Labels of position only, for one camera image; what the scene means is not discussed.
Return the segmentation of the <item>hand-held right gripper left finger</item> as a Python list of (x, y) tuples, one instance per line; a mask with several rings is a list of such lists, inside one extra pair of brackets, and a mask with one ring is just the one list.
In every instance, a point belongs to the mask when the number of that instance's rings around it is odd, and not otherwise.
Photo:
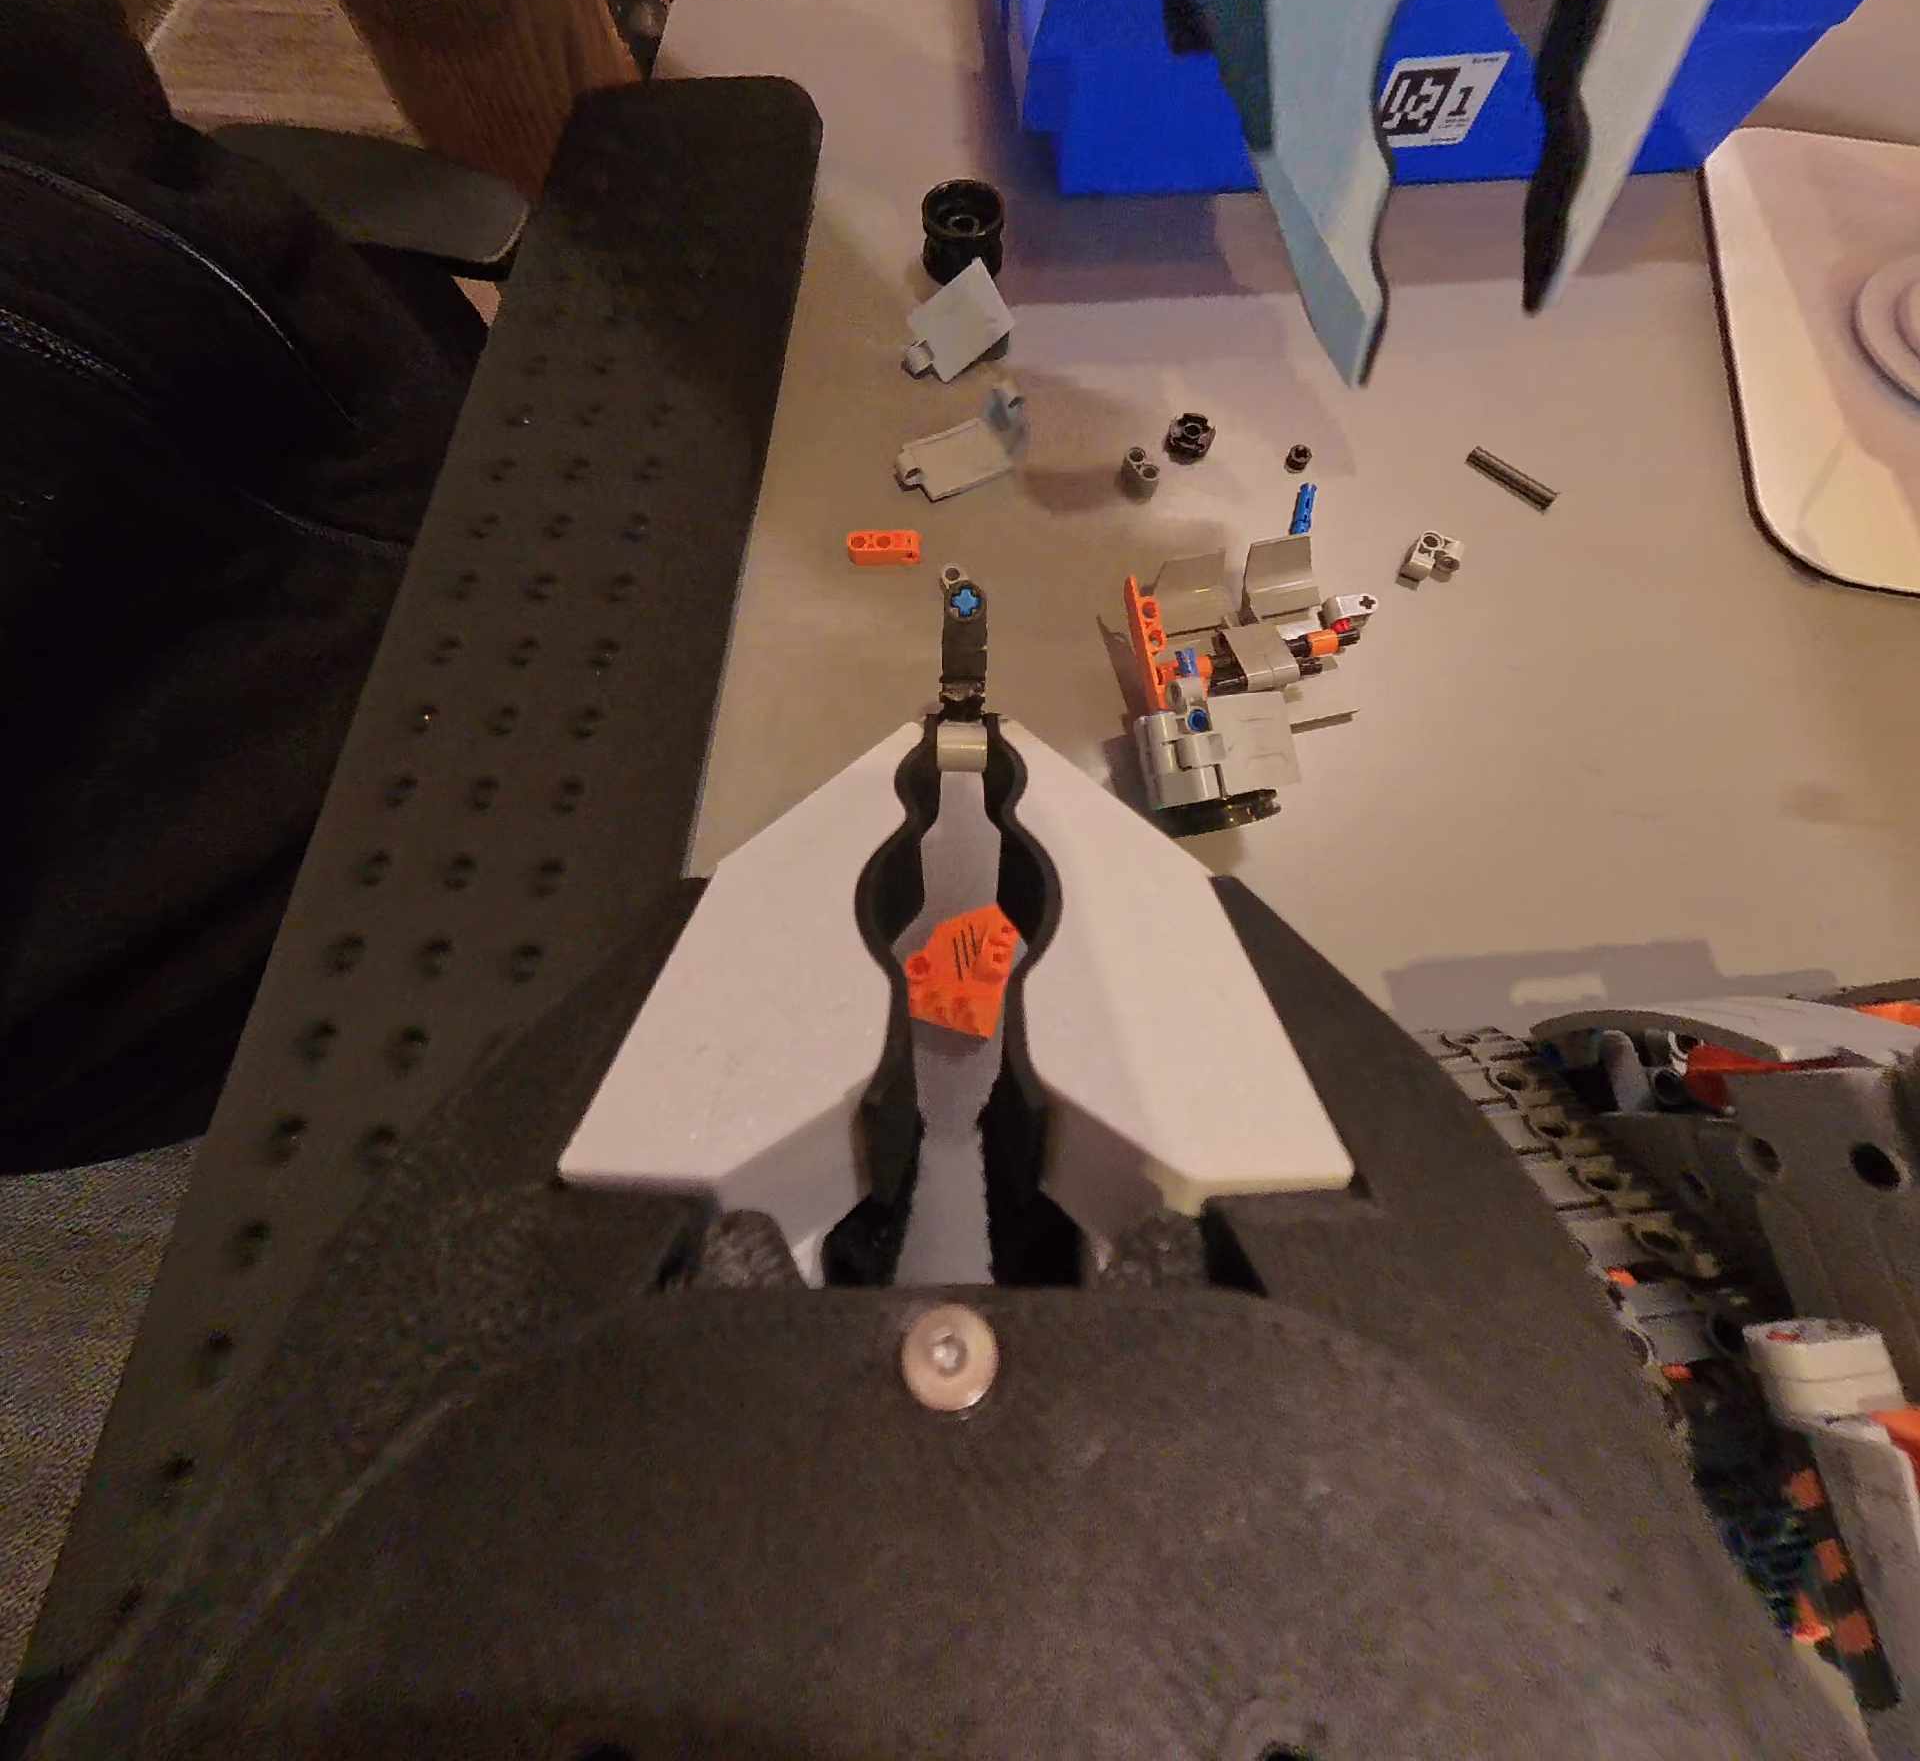
[(778, 1222), (809, 1285), (869, 1193), (856, 1111), (892, 987), (856, 926), (866, 863), (903, 825), (899, 726), (720, 858), (558, 1157), (574, 1187), (704, 1198)]

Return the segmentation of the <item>person's grey trousers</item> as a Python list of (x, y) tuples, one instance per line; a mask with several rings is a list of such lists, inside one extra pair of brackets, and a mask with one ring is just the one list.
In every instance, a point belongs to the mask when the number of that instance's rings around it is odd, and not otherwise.
[(4, 1529), (61, 1527), (121, 1382), (198, 1144), (2, 1182)]

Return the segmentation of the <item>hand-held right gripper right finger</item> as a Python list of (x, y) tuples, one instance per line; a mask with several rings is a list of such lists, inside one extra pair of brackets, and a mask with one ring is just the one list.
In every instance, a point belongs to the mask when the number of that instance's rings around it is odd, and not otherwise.
[(1354, 1159), (1211, 872), (1017, 721), (959, 726), (1021, 935), (978, 1117), (988, 1259), (1076, 1269), (1155, 1214)]

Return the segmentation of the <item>orange curved brick piece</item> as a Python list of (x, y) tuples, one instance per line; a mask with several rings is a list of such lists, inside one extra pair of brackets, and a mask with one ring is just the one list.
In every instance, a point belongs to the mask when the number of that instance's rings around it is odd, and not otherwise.
[(901, 962), (909, 1019), (994, 1038), (1019, 958), (1021, 929), (997, 904), (950, 915)]

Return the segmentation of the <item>white book stand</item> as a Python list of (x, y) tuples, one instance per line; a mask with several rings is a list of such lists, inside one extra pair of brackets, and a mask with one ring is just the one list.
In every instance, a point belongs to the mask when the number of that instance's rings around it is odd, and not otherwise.
[(1915, 144), (1749, 126), (1701, 193), (1759, 526), (1841, 586), (1915, 597)]

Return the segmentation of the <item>grey panel piece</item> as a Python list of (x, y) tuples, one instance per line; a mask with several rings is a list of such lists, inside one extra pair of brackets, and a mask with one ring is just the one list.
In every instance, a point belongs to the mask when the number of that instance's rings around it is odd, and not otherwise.
[(970, 421), (905, 442), (895, 455), (895, 478), (905, 491), (950, 500), (1015, 473), (1026, 447), (1025, 394), (1001, 380)]
[(1015, 315), (987, 261), (970, 259), (907, 316), (905, 329), (899, 356), (903, 372), (911, 379), (935, 374), (939, 380), (955, 380), (980, 359), (1005, 348), (1015, 331)]

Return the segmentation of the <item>blue storage bin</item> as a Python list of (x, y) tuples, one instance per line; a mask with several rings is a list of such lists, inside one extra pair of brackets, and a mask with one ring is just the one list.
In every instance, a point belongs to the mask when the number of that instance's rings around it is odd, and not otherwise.
[[(1702, 162), (1862, 0), (1713, 0), (1633, 169)], [(1178, 50), (1164, 0), (997, 0), (1021, 129), (1052, 140), (1065, 193), (1258, 190), (1208, 50)], [(1532, 56), (1500, 0), (1404, 0), (1380, 69), (1399, 184), (1524, 179), (1542, 147)]]

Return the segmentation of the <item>black toy wheel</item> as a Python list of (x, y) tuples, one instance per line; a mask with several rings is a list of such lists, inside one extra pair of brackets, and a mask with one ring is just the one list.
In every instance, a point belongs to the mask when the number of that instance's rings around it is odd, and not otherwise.
[(1006, 203), (997, 186), (948, 179), (922, 197), (922, 264), (935, 286), (948, 286), (972, 264), (998, 275), (1005, 258)]

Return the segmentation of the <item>small grey orange brick assembly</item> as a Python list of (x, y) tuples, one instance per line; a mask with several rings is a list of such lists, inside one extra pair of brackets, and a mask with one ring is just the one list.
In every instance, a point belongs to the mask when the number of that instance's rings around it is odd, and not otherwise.
[(1355, 717), (1351, 660), (1371, 593), (1326, 593), (1312, 537), (1166, 561), (1121, 584), (1126, 681), (1143, 803), (1168, 833), (1197, 835), (1272, 817), (1301, 774), (1298, 735)]

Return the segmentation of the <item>grey orange tracked toy robot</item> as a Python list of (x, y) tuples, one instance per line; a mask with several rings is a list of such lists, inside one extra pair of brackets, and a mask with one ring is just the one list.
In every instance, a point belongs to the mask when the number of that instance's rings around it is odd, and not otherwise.
[(1421, 1042), (1580, 1246), (1774, 1625), (1915, 1756), (1915, 991)]

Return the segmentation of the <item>black perforated board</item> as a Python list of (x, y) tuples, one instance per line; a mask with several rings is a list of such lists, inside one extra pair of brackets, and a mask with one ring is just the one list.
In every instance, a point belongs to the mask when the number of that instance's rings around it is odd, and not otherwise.
[(511, 1756), (697, 1201), (563, 1187), (685, 928), (823, 148), (776, 77), (574, 112), (4, 1723), (4, 1756)]

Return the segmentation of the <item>black brick connector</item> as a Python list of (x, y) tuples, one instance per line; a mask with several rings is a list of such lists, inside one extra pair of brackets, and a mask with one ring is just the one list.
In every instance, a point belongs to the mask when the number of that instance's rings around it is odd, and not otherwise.
[(988, 771), (998, 717), (988, 708), (988, 631), (987, 597), (974, 620), (948, 617), (944, 597), (939, 697), (935, 708), (935, 762), (941, 774), (983, 778)]

